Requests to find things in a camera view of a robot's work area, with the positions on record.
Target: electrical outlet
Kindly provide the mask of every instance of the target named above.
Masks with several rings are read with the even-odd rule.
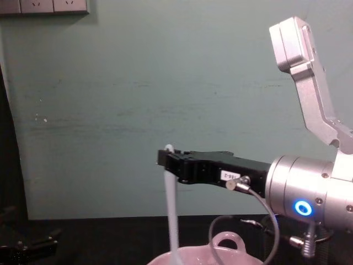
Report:
[[[20,0],[22,13],[53,13],[52,0]]]
[[[53,0],[54,12],[88,13],[87,0]]]
[[[0,0],[0,15],[21,13],[20,0]]]

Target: blue light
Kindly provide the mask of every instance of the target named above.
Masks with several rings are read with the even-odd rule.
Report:
[[[297,213],[303,216],[311,215],[313,209],[311,208],[310,204],[305,202],[304,200],[300,200],[295,204],[295,209]]]

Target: white label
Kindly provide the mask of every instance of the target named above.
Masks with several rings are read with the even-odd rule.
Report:
[[[228,181],[230,179],[237,179],[237,178],[240,178],[240,177],[241,177],[241,175],[238,174],[238,173],[225,171],[225,170],[221,171],[221,180],[223,180],[223,181]]]

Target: gray cable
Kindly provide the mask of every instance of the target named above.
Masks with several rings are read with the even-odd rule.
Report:
[[[263,205],[263,207],[269,213],[269,215],[271,217],[271,221],[272,221],[272,223],[274,225],[274,234],[275,234],[274,245],[272,247],[271,253],[269,254],[267,259],[263,263],[263,265],[268,265],[272,261],[272,259],[275,257],[276,252],[278,250],[278,246],[279,246],[279,243],[280,243],[280,228],[278,226],[278,222],[277,222],[275,214],[272,212],[271,208],[263,201],[263,199],[260,197],[260,195],[258,195],[252,189],[248,189],[247,192],[250,193],[251,195],[253,195],[255,198],[257,198],[257,200]],[[230,218],[232,218],[231,215],[222,215],[222,216],[219,216],[219,217],[215,218],[213,220],[213,222],[211,223],[210,228],[208,230],[208,240],[209,240],[210,246],[211,246],[211,253],[213,255],[213,258],[216,260],[216,262],[219,265],[224,265],[224,263],[221,260],[221,258],[219,257],[219,255],[217,254],[217,251],[216,251],[215,246],[213,244],[213,240],[212,240],[213,228],[215,226],[215,223],[218,222],[219,220],[221,220],[221,219],[230,219]]]

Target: green wall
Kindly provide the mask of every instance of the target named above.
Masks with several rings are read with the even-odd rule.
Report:
[[[351,1],[101,0],[87,16],[0,21],[31,219],[165,215],[157,150],[333,159],[304,128],[268,28],[312,26],[342,120],[353,118]],[[254,214],[251,197],[180,186],[190,214]]]

